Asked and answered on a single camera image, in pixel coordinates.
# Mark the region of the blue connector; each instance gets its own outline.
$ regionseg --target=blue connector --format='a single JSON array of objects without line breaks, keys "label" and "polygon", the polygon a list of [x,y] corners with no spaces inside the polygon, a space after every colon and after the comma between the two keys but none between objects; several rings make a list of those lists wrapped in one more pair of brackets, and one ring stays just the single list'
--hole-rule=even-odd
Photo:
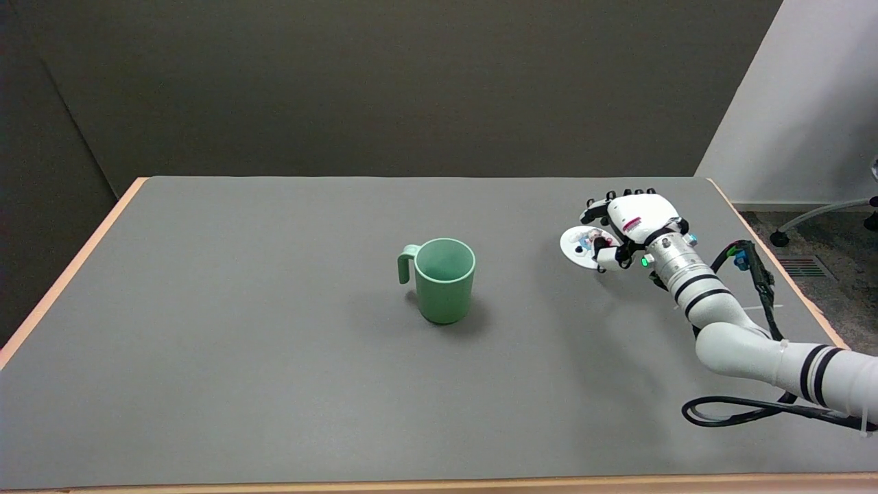
[{"label": "blue connector", "polygon": [[750,269],[750,261],[747,260],[747,253],[744,251],[738,251],[735,253],[735,265],[741,271],[747,271]]}]

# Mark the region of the small plate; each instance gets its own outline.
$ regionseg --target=small plate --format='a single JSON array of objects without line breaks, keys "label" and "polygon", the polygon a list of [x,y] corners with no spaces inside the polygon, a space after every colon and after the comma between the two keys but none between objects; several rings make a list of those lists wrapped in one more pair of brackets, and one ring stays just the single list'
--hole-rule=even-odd
[{"label": "small plate", "polygon": [[[609,241],[610,245],[618,246],[619,242],[611,233],[605,229],[589,227],[581,225],[568,229],[561,236],[561,251],[568,259],[577,265],[581,265],[586,269],[598,269],[598,263],[594,262],[592,256],[592,239],[602,236]],[[576,248],[582,247],[581,252],[577,252]]]}]

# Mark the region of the white robotic arm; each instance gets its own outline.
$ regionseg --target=white robotic arm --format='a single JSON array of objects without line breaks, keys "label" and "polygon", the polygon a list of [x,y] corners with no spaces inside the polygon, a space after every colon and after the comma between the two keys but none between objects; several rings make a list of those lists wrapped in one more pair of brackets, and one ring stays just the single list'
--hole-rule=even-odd
[{"label": "white robotic arm", "polygon": [[618,246],[595,241],[598,265],[608,271],[625,269],[634,254],[643,251],[640,262],[653,268],[653,281],[666,288],[694,326],[695,351],[707,368],[767,382],[860,418],[863,431],[875,429],[868,421],[878,422],[878,358],[829,345],[778,340],[779,334],[773,338],[747,316],[714,269],[698,256],[696,239],[673,205],[652,189],[637,192],[589,200],[580,220],[588,224],[600,218],[621,240]]}]

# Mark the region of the sticker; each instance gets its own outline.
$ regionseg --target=sticker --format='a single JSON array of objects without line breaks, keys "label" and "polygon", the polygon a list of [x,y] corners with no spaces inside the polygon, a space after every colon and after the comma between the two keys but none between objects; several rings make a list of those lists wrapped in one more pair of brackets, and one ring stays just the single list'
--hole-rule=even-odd
[{"label": "sticker", "polygon": [[640,216],[631,220],[630,222],[625,223],[625,226],[622,227],[623,232],[628,232],[630,229],[635,229],[640,225]]}]

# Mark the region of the black cable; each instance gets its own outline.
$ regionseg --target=black cable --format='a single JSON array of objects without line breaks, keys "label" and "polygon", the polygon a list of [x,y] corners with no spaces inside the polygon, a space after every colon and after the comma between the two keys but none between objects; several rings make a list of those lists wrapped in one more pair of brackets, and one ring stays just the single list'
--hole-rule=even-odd
[{"label": "black cable", "polygon": [[[784,337],[781,334],[781,330],[778,329],[777,323],[774,321],[774,276],[765,268],[765,265],[762,264],[762,259],[759,257],[759,253],[756,251],[753,242],[750,242],[749,240],[738,240],[730,243],[728,247],[716,257],[716,260],[710,265],[710,269],[713,270],[713,272],[717,272],[719,268],[723,266],[726,259],[737,254],[738,250],[745,253],[746,260],[750,264],[749,270],[753,280],[753,287],[756,288],[756,291],[759,293],[759,303],[762,305],[762,310],[765,312],[771,337],[775,341],[781,341]],[[698,338],[698,333],[701,329],[693,325],[692,331],[695,334],[695,337]],[[815,420],[856,430],[859,430],[863,426],[862,419],[858,417],[843,416],[836,411],[817,407],[793,405],[792,403],[795,402],[796,398],[796,395],[789,392],[785,392],[775,403],[751,400],[748,398],[738,398],[735,396],[704,396],[684,403],[680,411],[686,420],[700,427],[729,427],[732,425],[741,425],[754,420],[778,415],[780,413],[791,413],[793,415],[798,415],[799,417],[814,418]],[[711,419],[709,416],[701,414],[697,410],[697,407],[709,403],[727,403],[750,406],[756,410],[736,413],[726,418]],[[868,432],[876,431],[878,430],[878,425],[867,423],[866,430]]]},{"label": "black cable", "polygon": [[[683,405],[682,412],[683,417],[685,417],[686,420],[701,427],[728,427],[729,425],[745,424],[747,422],[752,422],[753,420],[771,417],[772,415],[777,415],[779,413],[792,413],[793,415],[798,415],[799,417],[814,418],[815,420],[820,420],[821,422],[828,422],[830,424],[840,425],[842,427],[848,427],[855,430],[860,430],[860,428],[863,426],[862,418],[846,417],[840,415],[836,411],[822,408],[793,405],[791,404],[792,402],[782,401],[783,397],[781,398],[781,400],[778,400],[778,403],[771,403],[763,402],[760,400],[750,400],[747,398],[736,398],[734,396],[705,396],[687,402],[685,405]],[[732,417],[738,419],[736,419],[734,423],[731,424],[729,423],[730,418],[723,420],[703,420],[695,417],[693,415],[695,407],[707,403],[727,403],[733,405],[752,406],[758,408],[758,410],[733,415]],[[866,422],[866,431],[878,431],[878,425]]]}]

